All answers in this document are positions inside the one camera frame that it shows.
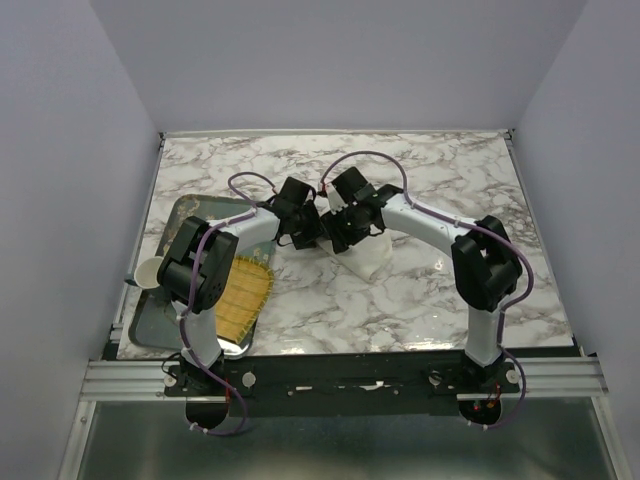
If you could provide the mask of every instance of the gray wall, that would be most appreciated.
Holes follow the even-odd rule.
[[[0,15],[0,476],[57,475],[158,137],[88,2]]]
[[[158,128],[513,127],[584,0],[92,0]]]
[[[578,339],[596,349],[640,478],[640,2],[590,0],[516,147]]]

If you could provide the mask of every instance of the marble surface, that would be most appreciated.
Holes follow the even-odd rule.
[[[339,134],[167,139],[140,249],[152,256],[174,202],[199,193],[232,196],[227,178],[253,170],[281,185],[288,175],[317,182],[340,155],[360,149],[396,157],[407,169],[409,190],[421,201],[454,214],[499,217],[511,240],[529,258],[533,294],[509,310],[505,344],[570,345],[571,331],[499,132]],[[401,185],[396,167],[358,157],[374,185]],[[269,189],[238,182],[256,199]],[[365,283],[320,249],[278,248],[273,293],[258,320],[250,354],[354,353],[450,349],[464,346],[467,307],[458,296],[451,261],[435,248],[393,232],[393,258],[373,284]],[[519,290],[525,286],[522,279]],[[126,334],[140,291],[129,287],[122,313],[118,358],[153,358],[167,352],[140,348]]]

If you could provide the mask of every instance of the metal floor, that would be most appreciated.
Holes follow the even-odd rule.
[[[528,400],[512,424],[488,432],[426,415],[269,418],[220,439],[190,432],[183,415],[179,403],[99,405],[79,478],[615,478],[587,398]]]

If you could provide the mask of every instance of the screw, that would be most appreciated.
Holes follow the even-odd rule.
[[[438,385],[440,385],[441,381],[438,377],[436,377],[435,375],[430,375],[429,376],[429,383],[431,385],[433,385],[434,387],[437,387]]]
[[[247,388],[251,388],[256,384],[256,376],[253,372],[247,372],[242,376],[242,384]]]
[[[173,387],[176,383],[178,383],[177,380],[171,375],[165,375],[163,382],[165,387]]]
[[[520,375],[518,375],[518,372],[515,370],[509,370],[505,376],[507,377],[507,382],[513,383],[514,385],[520,380]]]

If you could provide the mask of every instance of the metal tray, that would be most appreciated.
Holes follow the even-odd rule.
[[[156,250],[156,255],[165,255],[180,225],[191,215],[206,218],[207,220],[215,220],[239,215],[247,210],[249,210],[249,204],[244,200],[208,195],[185,195],[180,197],[173,205]],[[238,254],[256,258],[268,265],[274,250],[275,242],[272,241],[259,243],[242,252],[238,252]],[[179,350],[182,342],[180,341],[178,327],[174,323],[175,316],[176,312],[167,300],[158,299],[149,295],[148,292],[142,292],[129,327],[131,342],[142,347]],[[240,345],[220,339],[225,355],[227,357],[242,356],[251,345],[254,330],[255,324]]]

